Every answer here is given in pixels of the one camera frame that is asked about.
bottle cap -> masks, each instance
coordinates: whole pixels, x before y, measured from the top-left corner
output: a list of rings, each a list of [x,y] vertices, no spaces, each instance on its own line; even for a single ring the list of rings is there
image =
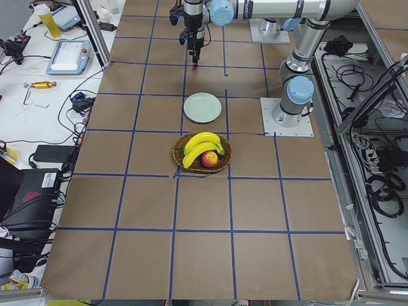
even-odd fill
[[[34,12],[38,16],[42,16],[50,13],[51,9],[45,4],[39,4],[34,7]]]

white plate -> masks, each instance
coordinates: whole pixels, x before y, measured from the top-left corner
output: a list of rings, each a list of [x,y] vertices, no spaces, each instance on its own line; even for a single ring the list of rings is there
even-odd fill
[[[184,102],[184,113],[191,120],[207,123],[215,120],[221,113],[221,102],[206,92],[189,96]]]

yellow banana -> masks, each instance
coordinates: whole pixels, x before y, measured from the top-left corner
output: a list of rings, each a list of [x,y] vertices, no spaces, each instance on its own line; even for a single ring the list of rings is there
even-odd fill
[[[212,142],[217,147],[217,153],[220,155],[224,155],[224,149],[222,148],[219,136],[211,132],[201,132],[195,134],[184,146],[184,155],[190,153],[190,151],[195,148],[195,146],[202,142]]]
[[[191,151],[183,158],[183,167],[188,169],[193,161],[206,151],[215,151],[217,146],[212,142],[201,142],[197,144]]]

white mounting plate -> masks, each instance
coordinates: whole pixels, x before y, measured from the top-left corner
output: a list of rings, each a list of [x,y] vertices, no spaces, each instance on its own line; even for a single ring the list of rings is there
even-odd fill
[[[299,124],[295,127],[287,128],[280,126],[272,118],[273,108],[281,102],[281,98],[261,98],[263,130],[269,136],[293,136],[293,137],[313,137],[312,124],[309,116],[302,117]],[[307,113],[307,109],[303,109],[302,113]]]
[[[287,31],[280,31],[277,36],[265,36],[259,32],[259,25],[263,19],[250,19],[249,24],[251,25],[251,36],[253,43],[279,43],[279,44],[289,44],[291,40]]]

white label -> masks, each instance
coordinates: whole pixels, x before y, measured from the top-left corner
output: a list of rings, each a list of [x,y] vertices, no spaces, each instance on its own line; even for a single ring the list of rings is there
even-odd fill
[[[41,185],[41,188],[53,187],[56,177],[57,177],[56,173],[46,173],[44,175],[43,184]]]

